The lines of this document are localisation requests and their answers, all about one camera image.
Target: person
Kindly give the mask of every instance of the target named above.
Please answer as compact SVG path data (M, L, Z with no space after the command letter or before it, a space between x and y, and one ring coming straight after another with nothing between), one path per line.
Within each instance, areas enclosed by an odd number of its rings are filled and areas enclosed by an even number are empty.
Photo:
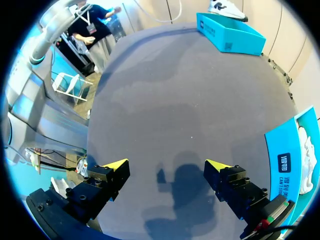
M121 12L121 7L117 6L112 11L105 10L99 5L87 4L87 0L77 4L75 17L87 10L81 15L68 29L69 35L72 35L76 40L84 42L88 51L89 57L95 64L96 68L102 73L107 67L108 60L112 49L116 45L116 40L109 28L99 19L107 19Z

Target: gray mat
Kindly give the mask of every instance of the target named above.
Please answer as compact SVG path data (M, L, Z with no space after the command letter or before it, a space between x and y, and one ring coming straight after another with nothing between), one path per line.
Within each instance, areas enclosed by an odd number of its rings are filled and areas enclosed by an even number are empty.
M203 178L205 159L270 188L264 133L296 114L259 56L220 53L195 24L121 39L95 96L91 164L129 158L131 177L98 216L130 240L239 239L246 226Z

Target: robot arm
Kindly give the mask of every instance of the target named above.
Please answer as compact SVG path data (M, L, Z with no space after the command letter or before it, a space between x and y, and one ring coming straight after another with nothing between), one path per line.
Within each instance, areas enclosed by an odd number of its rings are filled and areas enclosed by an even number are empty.
M69 7L82 0L60 0L53 4L41 17L39 23L42 34L37 38L36 46L29 60L36 65L42 62L51 44L71 25L75 16Z

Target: white cable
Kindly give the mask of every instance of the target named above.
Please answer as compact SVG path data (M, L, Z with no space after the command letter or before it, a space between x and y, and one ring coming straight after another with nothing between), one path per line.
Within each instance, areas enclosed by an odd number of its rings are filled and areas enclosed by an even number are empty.
M178 18L180 18L181 13L182 13L182 3L181 3L181 0L179 0L179 4L180 4L179 14L178 14L178 16L177 16L176 18L174 18L174 19L172 19L172 20L159 20L159 19L156 19L156 18L154 18L153 16L151 16L151 14L148 13L146 10L144 10L144 9L142 8L142 6L140 6L140 4L139 4L136 0L133 0L133 1L138 5L138 7L142 10L142 12L144 12L149 18L151 18L151 19L153 19L153 20L155 20L155 21L157 21L157 22L159 22L159 23L171 23L171 22L173 22L173 21L176 21Z
M20 163L22 163L22 164L27 164L27 161L26 161L25 157L22 156L22 155L20 154L20 152L18 152L17 150L15 150L12 146L10 146L10 145L8 145L8 144L5 144L4 147L10 148L11 150L13 150L16 154L18 154L18 155L24 160L24 162L23 162L23 161L19 161ZM6 159L7 159L9 162L11 162L11 163L16 164L15 162L13 162L12 160L10 160L9 158L6 157Z

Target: blue box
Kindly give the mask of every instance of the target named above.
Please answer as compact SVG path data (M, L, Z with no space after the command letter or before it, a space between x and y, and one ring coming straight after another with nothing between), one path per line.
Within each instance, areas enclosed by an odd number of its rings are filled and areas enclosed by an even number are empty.
M220 52L259 56L266 43L252 27L229 17L198 12L196 25Z

